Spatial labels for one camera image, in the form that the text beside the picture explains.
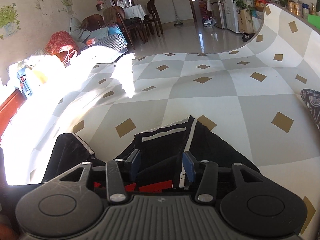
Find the wooden chair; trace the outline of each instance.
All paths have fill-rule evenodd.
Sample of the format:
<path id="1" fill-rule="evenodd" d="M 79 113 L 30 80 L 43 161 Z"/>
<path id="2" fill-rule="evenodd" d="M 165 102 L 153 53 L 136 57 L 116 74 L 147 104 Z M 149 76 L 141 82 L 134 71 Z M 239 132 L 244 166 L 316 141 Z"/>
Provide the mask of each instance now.
<path id="1" fill-rule="evenodd" d="M 100 14 L 93 14 L 83 20 L 83 23 L 87 21 L 86 30 L 92 32 L 103 27 L 104 21 Z"/>
<path id="2" fill-rule="evenodd" d="M 162 25 L 161 25 L 161 21 L 160 21 L 160 17 L 159 17 L 158 11 L 157 11 L 156 6 L 155 6 L 155 0 L 150 0 L 147 3 L 147 10 L 152 15 L 151 19 L 150 19 L 149 15 L 146 15 L 145 19 L 143 21 L 143 24 L 146 26 L 147 36 L 150 36 L 148 27 L 150 29 L 151 34 L 152 35 L 155 34 L 155 32 L 153 30 L 153 27 L 152 27 L 152 23 L 154 23 L 155 27 L 156 27 L 157 35 L 158 35 L 158 37 L 160 37 L 159 31 L 158 31 L 158 27 L 157 27 L 157 22 L 159 24 L 161 34 L 163 34 L 163 29 L 162 29 Z"/>
<path id="3" fill-rule="evenodd" d="M 118 14 L 118 25 L 119 28 L 122 32 L 127 33 L 127 36 L 129 38 L 129 41 L 132 45 L 132 48 L 135 50 L 135 47 L 133 45 L 133 40 L 132 40 L 132 35 L 130 33 L 131 30 L 137 31 L 142 39 L 143 43 L 146 43 L 146 35 L 144 33 L 144 28 L 142 22 L 139 24 L 131 24 L 131 25 L 126 25 L 125 20 L 124 20 L 124 10 L 120 6 L 115 6 L 116 12 Z"/>

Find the silver screw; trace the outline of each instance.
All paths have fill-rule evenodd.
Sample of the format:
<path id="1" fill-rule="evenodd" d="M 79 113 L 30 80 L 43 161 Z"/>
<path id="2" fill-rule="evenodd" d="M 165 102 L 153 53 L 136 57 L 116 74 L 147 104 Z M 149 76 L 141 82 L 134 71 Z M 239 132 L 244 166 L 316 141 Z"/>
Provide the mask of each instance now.
<path id="1" fill-rule="evenodd" d="M 121 201 L 124 201 L 125 199 L 126 199 L 125 195 L 123 195 L 121 193 L 112 194 L 110 196 L 110 200 L 113 202 L 121 202 Z"/>
<path id="2" fill-rule="evenodd" d="M 210 202 L 213 200 L 213 196 L 211 196 L 210 194 L 201 194 L 197 199 L 201 202 Z"/>

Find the tiled floor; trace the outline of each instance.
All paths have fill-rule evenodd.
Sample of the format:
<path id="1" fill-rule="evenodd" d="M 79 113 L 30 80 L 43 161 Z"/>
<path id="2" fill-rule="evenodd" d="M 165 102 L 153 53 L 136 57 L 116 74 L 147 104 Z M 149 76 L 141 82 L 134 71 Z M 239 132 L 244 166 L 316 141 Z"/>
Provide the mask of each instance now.
<path id="1" fill-rule="evenodd" d="M 138 58 L 166 52 L 217 53 L 239 48 L 243 44 L 242 34 L 187 22 L 183 26 L 165 26 L 163 35 L 151 35 L 145 44 L 140 38 L 136 39 L 136 49 L 129 46 L 129 51 L 134 52 Z"/>

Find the red fabric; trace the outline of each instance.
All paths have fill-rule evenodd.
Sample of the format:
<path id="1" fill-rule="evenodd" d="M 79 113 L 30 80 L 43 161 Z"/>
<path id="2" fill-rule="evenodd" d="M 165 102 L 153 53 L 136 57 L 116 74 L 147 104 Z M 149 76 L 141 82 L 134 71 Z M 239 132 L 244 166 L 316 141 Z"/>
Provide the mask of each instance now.
<path id="1" fill-rule="evenodd" d="M 129 184 L 129 185 L 125 186 L 124 188 L 125 188 L 126 191 L 134 191 L 134 189 L 136 187 L 136 184 L 137 183 L 132 183 L 132 184 Z"/>
<path id="2" fill-rule="evenodd" d="M 78 46 L 66 31 L 52 34 L 45 50 L 51 55 L 57 55 L 62 63 L 68 62 L 79 52 Z"/>
<path id="3" fill-rule="evenodd" d="M 161 190 L 172 187 L 172 180 L 158 182 L 146 186 L 139 187 L 140 192 L 161 192 Z"/>

